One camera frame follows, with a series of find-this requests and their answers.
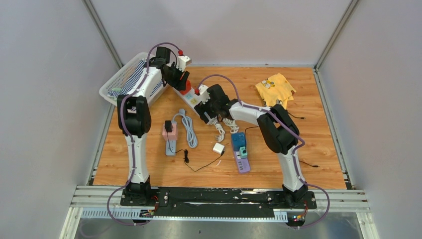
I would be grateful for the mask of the teal charger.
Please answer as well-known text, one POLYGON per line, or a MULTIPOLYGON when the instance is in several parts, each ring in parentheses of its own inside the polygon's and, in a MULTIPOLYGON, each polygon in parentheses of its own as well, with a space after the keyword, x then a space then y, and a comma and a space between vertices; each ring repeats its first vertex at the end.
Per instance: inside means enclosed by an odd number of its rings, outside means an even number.
POLYGON ((239 157, 242 158, 242 159, 244 159, 244 158, 247 157, 247 155, 248 155, 248 153, 247 153, 246 147, 245 146, 240 147, 239 148, 239 157))

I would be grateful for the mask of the white colourful power strip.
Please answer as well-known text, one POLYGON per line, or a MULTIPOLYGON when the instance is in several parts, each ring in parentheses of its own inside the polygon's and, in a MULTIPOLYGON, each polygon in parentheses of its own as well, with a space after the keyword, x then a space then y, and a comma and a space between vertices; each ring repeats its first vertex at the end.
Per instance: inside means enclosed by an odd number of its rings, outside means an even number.
POLYGON ((195 110, 195 107, 199 105, 202 101, 200 96, 195 94, 195 89, 190 88, 184 95, 173 88, 173 91, 193 110, 193 112, 199 116, 199 113, 197 110, 195 110))

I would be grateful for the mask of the small black power adapter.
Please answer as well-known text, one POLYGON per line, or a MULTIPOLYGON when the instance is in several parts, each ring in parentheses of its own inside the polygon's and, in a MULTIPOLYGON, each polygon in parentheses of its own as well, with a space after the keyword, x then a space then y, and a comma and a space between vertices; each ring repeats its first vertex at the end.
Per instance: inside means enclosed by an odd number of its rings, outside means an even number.
POLYGON ((171 120, 166 120, 164 123, 164 129, 167 133, 170 133, 173 131, 173 123, 171 120))

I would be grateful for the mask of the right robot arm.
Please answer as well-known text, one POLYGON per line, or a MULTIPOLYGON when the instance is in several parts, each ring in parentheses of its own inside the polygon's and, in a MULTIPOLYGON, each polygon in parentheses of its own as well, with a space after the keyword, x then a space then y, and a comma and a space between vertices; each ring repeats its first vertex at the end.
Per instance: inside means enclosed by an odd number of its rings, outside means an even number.
POLYGON ((210 87, 201 85, 194 90, 194 94, 200 100, 195 109, 202 119, 221 117, 259 127, 267 147, 277 155, 281 165, 286 205, 296 208, 302 204, 308 186, 298 158, 300 132, 287 110, 281 105, 259 107, 247 104, 240 98, 231 100, 219 84, 210 87))

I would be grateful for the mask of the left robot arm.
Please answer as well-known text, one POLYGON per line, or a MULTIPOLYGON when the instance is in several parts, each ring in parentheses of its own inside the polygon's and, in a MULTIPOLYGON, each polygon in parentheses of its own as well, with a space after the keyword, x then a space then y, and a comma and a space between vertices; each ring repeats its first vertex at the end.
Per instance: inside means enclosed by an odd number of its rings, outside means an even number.
POLYGON ((152 201, 150 174, 146 164, 146 139, 152 125, 149 104, 166 86, 178 91, 186 89, 190 58, 177 47, 174 52, 168 42, 159 43, 135 65, 134 71, 116 96, 118 126, 128 145, 129 177, 124 186, 126 198, 139 205, 152 201))

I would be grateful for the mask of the blue cube socket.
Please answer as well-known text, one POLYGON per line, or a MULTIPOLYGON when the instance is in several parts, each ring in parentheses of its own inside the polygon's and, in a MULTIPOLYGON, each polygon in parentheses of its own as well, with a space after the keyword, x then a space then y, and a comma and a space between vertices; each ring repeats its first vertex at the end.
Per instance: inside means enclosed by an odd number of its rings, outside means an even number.
POLYGON ((246 139, 244 132, 231 134, 231 145, 234 151, 239 151, 241 147, 245 147, 246 139))

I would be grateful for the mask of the pink cube socket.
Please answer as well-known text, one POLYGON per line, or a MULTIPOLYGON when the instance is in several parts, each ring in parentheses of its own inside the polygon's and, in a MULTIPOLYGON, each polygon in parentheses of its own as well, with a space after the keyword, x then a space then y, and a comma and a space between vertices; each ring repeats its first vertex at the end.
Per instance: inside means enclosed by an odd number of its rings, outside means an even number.
POLYGON ((167 132, 165 125, 163 125, 162 136, 163 136, 165 141, 176 141, 176 140, 178 140, 177 124, 175 122, 172 123, 172 131, 171 132, 167 132))

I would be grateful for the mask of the red cube socket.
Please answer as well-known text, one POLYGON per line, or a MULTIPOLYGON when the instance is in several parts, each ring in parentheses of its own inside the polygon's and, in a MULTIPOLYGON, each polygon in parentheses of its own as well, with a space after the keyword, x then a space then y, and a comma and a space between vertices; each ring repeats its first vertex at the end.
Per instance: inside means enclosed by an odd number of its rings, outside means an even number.
POLYGON ((186 95, 192 88, 191 82, 189 80, 186 80, 185 85, 180 88, 179 92, 182 95, 186 95))

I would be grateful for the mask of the purple power bank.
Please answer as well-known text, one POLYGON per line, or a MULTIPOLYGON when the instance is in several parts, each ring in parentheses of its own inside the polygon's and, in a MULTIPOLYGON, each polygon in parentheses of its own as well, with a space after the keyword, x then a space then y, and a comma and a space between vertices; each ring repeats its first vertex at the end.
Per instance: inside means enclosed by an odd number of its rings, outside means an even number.
POLYGON ((247 157, 241 158, 239 151, 234 151, 233 155, 234 155, 234 160, 235 160, 238 173, 239 174, 249 173, 251 168, 250 168, 247 157))

